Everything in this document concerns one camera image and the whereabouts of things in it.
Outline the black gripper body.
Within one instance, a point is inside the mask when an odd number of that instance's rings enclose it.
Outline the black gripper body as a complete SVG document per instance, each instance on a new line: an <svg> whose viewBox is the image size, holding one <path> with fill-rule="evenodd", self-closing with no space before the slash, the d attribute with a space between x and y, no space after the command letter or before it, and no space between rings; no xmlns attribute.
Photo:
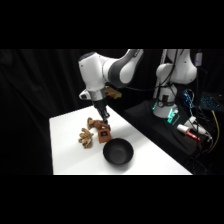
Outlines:
<svg viewBox="0 0 224 224"><path fill-rule="evenodd" d="M101 117L105 117L105 118L109 117L109 113L107 112L107 109L106 109L107 101L105 99L94 101L93 105L98 110Z"/></svg>

